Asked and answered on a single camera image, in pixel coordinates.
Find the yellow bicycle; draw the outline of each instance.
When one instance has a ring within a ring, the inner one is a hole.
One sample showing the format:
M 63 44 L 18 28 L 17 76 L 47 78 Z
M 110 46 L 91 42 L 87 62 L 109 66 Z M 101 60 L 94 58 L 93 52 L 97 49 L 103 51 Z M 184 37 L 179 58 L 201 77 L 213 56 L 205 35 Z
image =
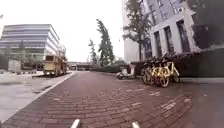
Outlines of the yellow bicycle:
M 143 70 L 144 74 L 142 77 L 143 82 L 146 85 L 154 85 L 156 84 L 157 86 L 160 85 L 160 77 L 161 77 L 161 72 L 160 70 L 162 69 L 162 66 L 159 64 L 159 66 L 155 66 L 154 64 L 152 67 L 147 67 L 146 69 Z
M 175 82 L 180 81 L 180 74 L 177 71 L 174 62 L 166 62 L 164 67 L 160 70 L 161 72 L 161 85 L 167 87 L 170 78 L 173 78 Z

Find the sky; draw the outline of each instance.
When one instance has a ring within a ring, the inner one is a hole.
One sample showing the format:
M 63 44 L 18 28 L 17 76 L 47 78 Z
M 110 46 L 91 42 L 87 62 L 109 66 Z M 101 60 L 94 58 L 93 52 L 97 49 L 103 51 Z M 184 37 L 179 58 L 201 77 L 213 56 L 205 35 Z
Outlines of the sky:
M 0 0 L 0 3 L 5 25 L 52 24 L 67 49 L 69 61 L 87 61 L 90 39 L 98 50 L 101 38 L 96 19 L 100 19 L 109 31 L 115 56 L 123 57 L 120 0 Z

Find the brick pavement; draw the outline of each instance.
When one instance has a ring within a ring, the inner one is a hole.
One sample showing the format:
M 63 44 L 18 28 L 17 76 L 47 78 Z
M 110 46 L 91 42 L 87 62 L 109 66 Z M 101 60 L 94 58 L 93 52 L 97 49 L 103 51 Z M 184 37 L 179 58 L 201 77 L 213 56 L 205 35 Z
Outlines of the brick pavement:
M 118 81 L 83 72 L 35 100 L 4 122 L 4 128 L 69 128 L 77 118 L 82 128 L 181 128 L 191 108 L 191 95 L 139 81 Z

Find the window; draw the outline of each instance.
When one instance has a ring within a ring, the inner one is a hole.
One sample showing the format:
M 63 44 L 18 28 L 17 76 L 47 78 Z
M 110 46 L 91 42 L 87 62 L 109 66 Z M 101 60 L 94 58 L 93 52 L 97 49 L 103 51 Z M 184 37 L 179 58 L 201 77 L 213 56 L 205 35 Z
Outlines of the window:
M 155 32 L 154 36 L 155 36 L 156 44 L 157 44 L 158 57 L 161 57 L 162 56 L 162 49 L 161 49 L 159 32 Z
M 55 38 L 56 40 L 59 40 L 57 34 L 55 33 L 55 31 L 52 27 L 50 28 L 50 33 L 52 34 L 53 38 Z
M 156 11 L 152 12 L 152 20 L 154 24 L 157 24 L 158 17 L 157 17 Z
M 171 3 L 171 6 L 173 7 L 174 14 L 178 14 L 179 4 L 177 3 L 177 0 L 170 0 L 170 3 Z
M 168 52 L 171 54 L 174 54 L 174 47 L 173 47 L 173 42 L 172 42 L 172 33 L 170 30 L 170 27 L 164 28 L 165 35 L 166 35 L 166 41 L 167 41 L 167 48 Z
M 145 43 L 143 47 L 145 49 L 145 59 L 149 60 L 152 57 L 152 48 L 150 41 L 148 43 Z
M 166 20 L 169 18 L 169 13 L 166 9 L 164 10 L 160 10 L 161 11 L 161 14 L 162 14 L 162 17 L 163 17 L 163 20 Z
M 46 61 L 54 61 L 54 56 L 46 56 Z
M 162 1 L 161 0 L 157 0 L 157 3 L 159 5 L 159 7 L 163 6 Z
M 189 44 L 189 40 L 187 37 L 187 31 L 186 31 L 186 28 L 184 25 L 184 20 L 178 21 L 177 27 L 179 29 L 183 52 L 190 52 L 190 44 Z
M 14 30 L 14 31 L 4 31 L 3 34 L 4 35 L 30 35 L 30 34 L 47 34 L 48 31 L 47 30 Z
M 150 5 L 150 6 L 149 6 L 149 9 L 150 9 L 151 12 L 155 11 L 155 6 L 154 6 L 154 4 Z

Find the shrub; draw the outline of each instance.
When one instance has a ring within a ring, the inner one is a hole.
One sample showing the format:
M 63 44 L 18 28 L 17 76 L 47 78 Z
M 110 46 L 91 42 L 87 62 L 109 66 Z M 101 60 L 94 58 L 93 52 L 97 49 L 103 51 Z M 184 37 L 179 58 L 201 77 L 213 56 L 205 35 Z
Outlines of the shrub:
M 174 61 L 181 77 L 224 77 L 224 48 L 176 55 Z M 141 74 L 145 62 L 132 62 L 136 65 L 136 75 Z
M 117 60 L 114 62 L 113 65 L 126 65 L 125 61 L 124 60 Z
M 121 66 L 122 65 L 111 65 L 111 66 L 105 66 L 105 67 L 100 67 L 100 68 L 92 68 L 91 71 L 118 73 L 118 72 L 120 72 Z

